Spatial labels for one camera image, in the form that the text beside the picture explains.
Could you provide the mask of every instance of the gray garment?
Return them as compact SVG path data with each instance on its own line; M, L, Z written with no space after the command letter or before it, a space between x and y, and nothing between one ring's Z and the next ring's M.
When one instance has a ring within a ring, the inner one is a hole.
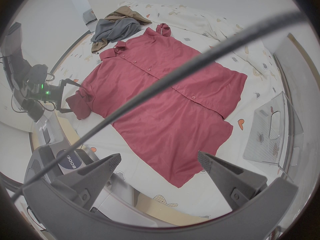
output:
M107 19L99 19L96 32L91 42L101 42L105 38L111 42L123 40L140 31L140 23L134 18L122 18L116 22Z

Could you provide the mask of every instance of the red shirt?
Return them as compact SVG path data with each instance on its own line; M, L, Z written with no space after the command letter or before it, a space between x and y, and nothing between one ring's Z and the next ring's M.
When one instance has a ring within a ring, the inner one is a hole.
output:
M102 62L66 99L78 119L107 117L200 52L170 37L165 24L100 53ZM112 126L143 161L176 187L231 135L224 121L240 101L247 75L214 62L122 116Z

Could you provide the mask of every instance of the white bed sheet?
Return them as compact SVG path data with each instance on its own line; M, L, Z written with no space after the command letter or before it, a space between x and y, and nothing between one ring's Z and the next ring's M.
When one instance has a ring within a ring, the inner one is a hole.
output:
M134 7L136 4L138 3L126 3L126 5ZM210 49L210 46L216 46L219 43L219 41L214 38L174 27L170 25L170 22L166 23L171 27L172 37L200 52L205 52ZM132 37L143 34L147 27L155 30L157 24L158 23L152 23L143 26L143 30ZM81 83L101 62L99 55L91 53L90 39L92 35L93 34L83 40L65 59L55 73L56 80L53 84L58 84L59 80L64 78L77 79L78 82ZM116 43L109 43L103 50L112 48L115 44ZM248 170L265 175L268 178L269 184L279 174L276 166L261 164L259 168L265 166L262 171L251 162L242 158L249 138L254 110L270 101L276 94L283 90L280 73L275 67L271 66L271 64L275 65L275 62L270 52L267 49L264 49L264 51L270 63L269 67L272 74L259 74L249 62L233 52L217 60L217 62L224 67L245 73L248 78L241 94L241 101L230 116L226 118L226 121L234 126L232 135L220 146L216 156ZM65 88L62 103L63 107L68 107L65 98L73 95L76 90L77 87L74 86L67 86ZM65 117L70 121L79 136L83 136L103 120L100 115L95 113L91 113L88 118L80 121L76 119L73 113L65 114ZM240 119L244 120L242 124L243 129L241 129L238 124ZM231 211L230 206L205 171L194 175L184 186L177 188L168 183L162 176L134 154L125 140L111 125L101 130L85 144L92 147L100 159L110 154L120 153L122 161L117 166L116 173L120 173L119 175L124 181L150 198L161 195L163 197L160 197L161 200L165 200L164 202L168 206L178 211L195 216L206 216L207 218L216 218Z

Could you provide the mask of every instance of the orange heart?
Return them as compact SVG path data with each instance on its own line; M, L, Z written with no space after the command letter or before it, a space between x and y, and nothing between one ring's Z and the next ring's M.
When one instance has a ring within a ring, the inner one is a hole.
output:
M241 130L243 130L243 124L245 123L245 121L243 119L239 119L238 120L238 125L240 127Z

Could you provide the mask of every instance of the mattress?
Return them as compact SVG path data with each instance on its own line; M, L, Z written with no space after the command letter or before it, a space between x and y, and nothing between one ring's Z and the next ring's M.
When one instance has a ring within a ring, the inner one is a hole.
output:
M142 26L142 30L130 38L143 34L147 27L155 30L158 23L165 22L171 27L172 37L200 52L205 52L220 43L220 40L214 34L211 36L207 34L210 31L212 33L213 27L211 30L204 31L204 28L210 28L208 23L210 20L206 18L209 18L210 15L205 12L188 9L186 6L179 4L161 5L124 2L118 6L122 5L130 6L132 10L138 11L142 16L149 18L153 22L150 25ZM185 17L180 22L178 18L182 14L180 10L189 10L189 13L199 14L199 22L194 24L194 20L187 21ZM90 39L92 35L90 34L82 40L64 60L55 73L56 79L53 84L57 85L60 79L65 78L81 83L101 63L99 55L91 53L92 43ZM109 43L103 50L112 48L115 44ZM224 67L244 73L248 78L241 94L241 101L226 118L226 121L233 125L232 135L220 146L216 156L245 169L265 175L268 178L268 184L270 184L276 177L280 176L277 166L267 164L255 166L252 162L243 158L251 131L254 110L283 91L281 75L272 55L264 47L261 53L268 62L267 69L265 69L268 71L267 74L266 72L264 74L260 73L245 58L241 58L233 52L217 60ZM68 108L65 99L73 95L76 90L77 87L75 86L66 86L63 93L62 107ZM100 115L93 112L89 117L82 120L77 120L73 113L67 113L64 116L70 121L80 137L103 120ZM117 166L115 173L141 193L173 209L204 218L216 218L231 211L230 206L205 171L194 175L181 188L177 188L142 161L111 125L108 125L90 138L85 142L85 145L90 147L100 159L114 153L120 153L122 161Z

